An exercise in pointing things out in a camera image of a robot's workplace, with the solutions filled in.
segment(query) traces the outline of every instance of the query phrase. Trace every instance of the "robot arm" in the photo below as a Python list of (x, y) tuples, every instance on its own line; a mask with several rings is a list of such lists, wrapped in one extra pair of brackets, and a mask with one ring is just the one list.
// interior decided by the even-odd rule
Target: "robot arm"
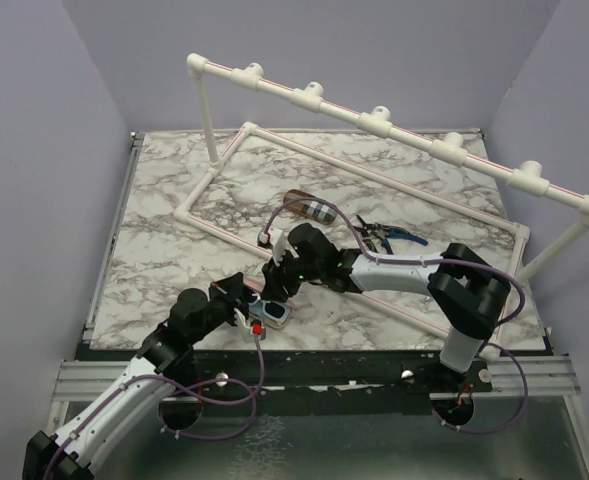
[(29, 441), (23, 480), (91, 480), (118, 442), (174, 387), (163, 378), (191, 385), (198, 378), (193, 345), (221, 324), (247, 317), (243, 275), (213, 283), (205, 292), (181, 292), (161, 323), (144, 341), (122, 375), (92, 404), (52, 436)]
[[(284, 238), (278, 232), (270, 235), (272, 240), (275, 256), (263, 267), (264, 299), (283, 302), (298, 292), (302, 282), (319, 281), (341, 293), (393, 290), (430, 295), (452, 324), (440, 362), (459, 374), (469, 369), (480, 346), (492, 336), (511, 288), (504, 277), (470, 266), (488, 264), (462, 244), (452, 243), (442, 254), (375, 257), (416, 263), (399, 265), (371, 260), (359, 249), (339, 250), (308, 223), (288, 235), (297, 256), (284, 248)], [(438, 259), (467, 264), (431, 262)]]

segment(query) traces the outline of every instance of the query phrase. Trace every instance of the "wire cutters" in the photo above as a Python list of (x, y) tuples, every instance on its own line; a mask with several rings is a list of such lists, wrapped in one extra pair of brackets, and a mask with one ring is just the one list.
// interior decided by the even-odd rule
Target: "wire cutters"
[(416, 235), (413, 235), (408, 230), (402, 227), (383, 225), (381, 223), (367, 223), (365, 220), (363, 220), (363, 217), (361, 217), (360, 215), (356, 215), (356, 218), (358, 218), (358, 221), (361, 222), (362, 225), (362, 227), (356, 227), (356, 230), (361, 234), (361, 237), (363, 237), (363, 242), (365, 243), (367, 248), (369, 248), (371, 251), (375, 253), (378, 252), (374, 244), (375, 238), (380, 240), (381, 246), (389, 255), (394, 254), (392, 246), (389, 242), (390, 238), (409, 240), (411, 242), (416, 242), (423, 246), (427, 245), (427, 240)]

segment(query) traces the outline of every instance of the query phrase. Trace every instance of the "pvc pipe cross connector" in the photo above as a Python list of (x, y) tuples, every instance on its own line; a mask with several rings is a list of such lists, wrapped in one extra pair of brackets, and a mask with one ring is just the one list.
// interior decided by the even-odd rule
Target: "pvc pipe cross connector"
[(323, 86), (318, 82), (310, 82), (305, 90), (295, 88), (290, 93), (290, 103), (310, 112), (318, 113), (323, 103)]
[(467, 150), (461, 148), (462, 145), (463, 136), (460, 133), (449, 132), (443, 140), (434, 140), (427, 153), (432, 158), (462, 167), (467, 161)]
[(515, 168), (507, 179), (510, 187), (518, 188), (537, 197), (542, 197), (550, 186), (550, 181), (541, 178), (542, 166), (533, 160), (523, 162)]
[(230, 80), (241, 87), (258, 90), (258, 82), (263, 78), (264, 73), (263, 67), (258, 63), (250, 63), (245, 70), (241, 70), (240, 68), (232, 70)]
[(356, 122), (356, 127), (377, 137), (387, 138), (393, 126), (389, 118), (389, 109), (379, 105), (372, 110), (372, 113), (361, 113)]

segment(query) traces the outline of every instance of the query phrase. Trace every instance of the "cable clip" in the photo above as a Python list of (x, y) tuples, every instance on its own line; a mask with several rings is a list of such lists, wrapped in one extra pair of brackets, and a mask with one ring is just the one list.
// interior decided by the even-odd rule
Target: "cable clip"
[(257, 242), (259, 247), (270, 248), (270, 234), (261, 230), (258, 234)]
[(243, 325), (245, 328), (247, 328), (248, 330), (252, 329), (252, 326), (249, 323), (247, 323), (247, 318), (245, 318), (245, 315), (243, 315), (243, 313), (238, 308), (234, 309), (234, 316), (239, 322), (241, 322), (241, 325)]

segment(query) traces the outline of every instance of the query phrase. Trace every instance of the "marble countertop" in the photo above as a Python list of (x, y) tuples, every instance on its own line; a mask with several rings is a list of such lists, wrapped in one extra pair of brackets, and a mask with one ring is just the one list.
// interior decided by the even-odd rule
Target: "marble countertop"
[[(288, 138), (437, 193), (479, 210), (505, 217), (493, 179), (432, 160), (426, 153), (361, 133), (285, 133)], [(219, 151), (233, 134), (217, 135)], [(486, 157), (480, 134), (465, 134), (464, 147)], [(209, 167), (201, 134), (147, 134), (103, 297), (91, 347), (133, 349), (165, 320), (177, 294), (188, 287), (206, 289), (242, 271), (260, 279), (264, 263), (202, 231), (177, 222), (172, 212)], [(337, 204), (350, 218), (400, 225), (429, 241), (427, 247), (393, 240), (396, 254), (443, 251), (462, 242), (490, 264), (506, 268), (514, 245), (504, 230), (363, 179), (344, 170), (251, 136), (231, 157), (192, 207), (192, 213), (254, 243), (259, 229), (285, 191), (298, 188)], [(302, 219), (287, 212), (275, 225), (286, 231)], [(356, 242), (340, 220), (314, 223), (341, 247)], [(373, 292), (372, 297), (428, 319), (444, 330), (449, 322), (428, 297)], [(294, 299), (292, 318), (283, 330), (269, 330), (265, 349), (373, 350), (440, 348), (442, 342), (398, 320), (325, 289), (304, 285)], [(506, 325), (512, 349), (542, 349), (542, 329), (528, 300), (526, 310)], [(251, 349), (242, 329), (223, 325), (197, 344), (202, 349)]]

